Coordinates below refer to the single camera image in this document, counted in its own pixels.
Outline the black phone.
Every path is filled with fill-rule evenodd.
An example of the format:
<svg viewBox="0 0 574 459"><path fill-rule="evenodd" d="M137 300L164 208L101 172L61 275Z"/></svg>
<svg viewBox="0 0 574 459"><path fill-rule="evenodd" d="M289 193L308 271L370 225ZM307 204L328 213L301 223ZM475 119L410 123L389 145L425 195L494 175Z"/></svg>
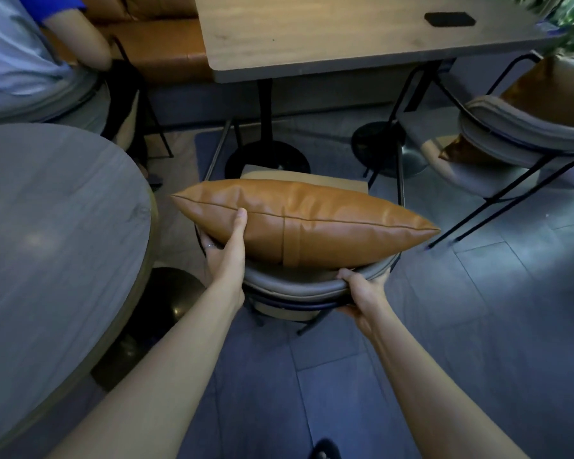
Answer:
<svg viewBox="0 0 574 459"><path fill-rule="evenodd" d="M464 11L428 12L424 19L435 28L473 27L476 20Z"/></svg>

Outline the black metal chair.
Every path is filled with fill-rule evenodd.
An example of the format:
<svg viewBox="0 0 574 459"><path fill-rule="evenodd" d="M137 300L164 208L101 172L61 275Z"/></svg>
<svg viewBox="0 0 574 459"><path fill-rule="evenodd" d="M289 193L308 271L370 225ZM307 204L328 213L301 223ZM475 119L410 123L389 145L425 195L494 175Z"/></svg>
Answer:
<svg viewBox="0 0 574 459"><path fill-rule="evenodd" d="M109 44L116 47L119 58L114 59L109 71L101 74L110 96L107 121L101 136L128 152L136 161L148 159L144 139L145 120L152 121L152 133L159 135L169 158L174 154L149 98L147 83L130 61L121 41L109 35Z"/></svg>

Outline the round grey wooden table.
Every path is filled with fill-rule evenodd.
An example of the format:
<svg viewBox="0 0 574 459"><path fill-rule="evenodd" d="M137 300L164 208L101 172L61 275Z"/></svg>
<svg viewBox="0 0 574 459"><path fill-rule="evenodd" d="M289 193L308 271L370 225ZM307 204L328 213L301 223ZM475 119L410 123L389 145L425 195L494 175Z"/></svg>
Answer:
<svg viewBox="0 0 574 459"><path fill-rule="evenodd" d="M119 339L140 299L143 335L204 291L157 258L155 196L124 150L64 125L0 125L0 456L141 359Z"/></svg>

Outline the rectangular wooden table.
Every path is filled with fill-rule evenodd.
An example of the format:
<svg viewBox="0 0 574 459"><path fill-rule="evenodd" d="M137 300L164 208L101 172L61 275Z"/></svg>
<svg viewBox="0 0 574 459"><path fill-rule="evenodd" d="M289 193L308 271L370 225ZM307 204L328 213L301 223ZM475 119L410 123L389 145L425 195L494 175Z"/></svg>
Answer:
<svg viewBox="0 0 574 459"><path fill-rule="evenodd" d="M256 81L261 140L225 164L310 172L294 147L274 142L272 80L524 51L551 45L537 17L511 0L196 0L207 60L218 83ZM435 28L428 12L464 11L473 27Z"/></svg>

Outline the green potted plant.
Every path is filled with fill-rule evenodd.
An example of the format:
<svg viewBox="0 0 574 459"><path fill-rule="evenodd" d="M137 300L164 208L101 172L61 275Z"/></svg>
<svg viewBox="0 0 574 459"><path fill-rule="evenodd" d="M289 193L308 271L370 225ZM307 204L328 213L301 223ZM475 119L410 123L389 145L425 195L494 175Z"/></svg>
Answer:
<svg viewBox="0 0 574 459"><path fill-rule="evenodd" d="M535 14L539 26L558 36L555 46L546 47L543 55L574 54L574 0L512 0Z"/></svg>

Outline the person's left forearm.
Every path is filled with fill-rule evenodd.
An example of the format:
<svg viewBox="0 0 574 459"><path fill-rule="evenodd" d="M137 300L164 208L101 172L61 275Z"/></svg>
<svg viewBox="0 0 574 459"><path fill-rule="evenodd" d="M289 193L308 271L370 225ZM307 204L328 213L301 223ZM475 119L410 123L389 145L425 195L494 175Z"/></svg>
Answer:
<svg viewBox="0 0 574 459"><path fill-rule="evenodd" d="M211 285L46 459L176 459L241 293Z"/></svg>

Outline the person's left hand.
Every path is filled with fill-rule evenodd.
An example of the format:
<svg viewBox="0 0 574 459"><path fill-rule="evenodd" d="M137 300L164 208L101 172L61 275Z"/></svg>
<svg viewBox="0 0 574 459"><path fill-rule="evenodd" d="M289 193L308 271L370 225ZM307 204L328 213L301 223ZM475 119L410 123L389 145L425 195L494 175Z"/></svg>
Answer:
<svg viewBox="0 0 574 459"><path fill-rule="evenodd" d="M230 254L212 240L205 232L199 231L204 254L208 263L212 284L218 285L222 296L237 310L244 303L242 290L245 274L245 254Z"/></svg>

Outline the person's right forearm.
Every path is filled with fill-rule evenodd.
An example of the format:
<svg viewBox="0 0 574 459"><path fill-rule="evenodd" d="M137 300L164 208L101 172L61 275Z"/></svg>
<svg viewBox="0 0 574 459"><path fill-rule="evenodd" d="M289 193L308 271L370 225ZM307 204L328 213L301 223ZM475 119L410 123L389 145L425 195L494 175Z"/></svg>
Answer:
<svg viewBox="0 0 574 459"><path fill-rule="evenodd" d="M387 301L363 315L423 459L528 459L425 351Z"/></svg>

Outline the person's right hand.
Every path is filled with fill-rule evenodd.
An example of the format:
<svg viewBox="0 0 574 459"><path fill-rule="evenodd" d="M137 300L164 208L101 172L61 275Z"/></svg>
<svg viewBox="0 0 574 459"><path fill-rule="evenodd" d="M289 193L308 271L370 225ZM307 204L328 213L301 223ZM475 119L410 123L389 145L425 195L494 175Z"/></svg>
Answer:
<svg viewBox="0 0 574 459"><path fill-rule="evenodd" d="M337 278L343 280L350 289L352 303L349 305L360 309L360 318L354 321L368 339L373 337L378 319L395 317L385 292L390 272L388 269L372 280L367 280L362 274L350 269L340 269L337 274Z"/></svg>

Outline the brown leather bench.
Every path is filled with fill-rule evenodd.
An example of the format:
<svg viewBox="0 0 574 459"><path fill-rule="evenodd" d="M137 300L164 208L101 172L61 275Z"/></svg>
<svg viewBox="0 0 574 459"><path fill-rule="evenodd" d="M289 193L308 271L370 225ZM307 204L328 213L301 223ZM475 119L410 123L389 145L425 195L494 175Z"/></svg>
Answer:
<svg viewBox="0 0 574 459"><path fill-rule="evenodd" d="M81 0L151 85L212 83L196 0Z"/></svg>

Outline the grey padded black-frame chair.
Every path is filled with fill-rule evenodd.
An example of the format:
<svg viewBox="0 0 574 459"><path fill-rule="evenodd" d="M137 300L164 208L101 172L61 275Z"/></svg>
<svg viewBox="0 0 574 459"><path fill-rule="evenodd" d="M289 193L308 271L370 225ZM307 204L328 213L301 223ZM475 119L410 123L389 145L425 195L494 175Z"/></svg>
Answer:
<svg viewBox="0 0 574 459"><path fill-rule="evenodd" d="M299 146L312 167L311 174L248 165L243 179L300 182L366 193L367 182L351 151L351 131L331 127L336 114L304 115L274 123L275 136ZM236 124L226 130L202 131L194 138L199 176L222 179L228 157L236 149ZM247 260L245 307L259 325L261 315L303 323L302 335L329 313L348 302L347 285L336 279L337 270L285 268Z"/></svg>
<svg viewBox="0 0 574 459"><path fill-rule="evenodd" d="M444 180L484 203L442 233L449 237L491 206L496 212L455 238L459 242L574 168L574 53L515 58L485 95L460 101L441 80L441 61L416 66L408 75L387 122L355 131L351 147L373 174L397 179L404 202L406 140Z"/></svg>

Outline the person's dark shoe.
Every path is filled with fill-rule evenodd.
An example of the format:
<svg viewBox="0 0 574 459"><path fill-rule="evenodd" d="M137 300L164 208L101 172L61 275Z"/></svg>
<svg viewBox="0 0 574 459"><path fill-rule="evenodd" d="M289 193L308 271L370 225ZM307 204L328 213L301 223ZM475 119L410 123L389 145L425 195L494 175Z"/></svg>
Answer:
<svg viewBox="0 0 574 459"><path fill-rule="evenodd" d="M342 459L342 455L334 441L323 438L314 445L307 459Z"/></svg>

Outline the brown leather cushion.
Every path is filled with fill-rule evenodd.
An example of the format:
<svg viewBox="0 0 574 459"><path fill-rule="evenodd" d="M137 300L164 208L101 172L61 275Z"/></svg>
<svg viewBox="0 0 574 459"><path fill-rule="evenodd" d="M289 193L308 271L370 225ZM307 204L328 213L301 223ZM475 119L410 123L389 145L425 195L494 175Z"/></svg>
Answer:
<svg viewBox="0 0 574 459"><path fill-rule="evenodd" d="M428 219L388 200L331 186L224 179L171 195L176 207L224 244L237 210L247 211L248 258L287 268L364 267L436 236Z"/></svg>
<svg viewBox="0 0 574 459"><path fill-rule="evenodd" d="M544 58L500 95L474 98L465 109L506 137L560 155L574 152L574 54ZM460 134L439 154L441 160L489 168L530 168L541 157L483 131L464 113L458 125Z"/></svg>

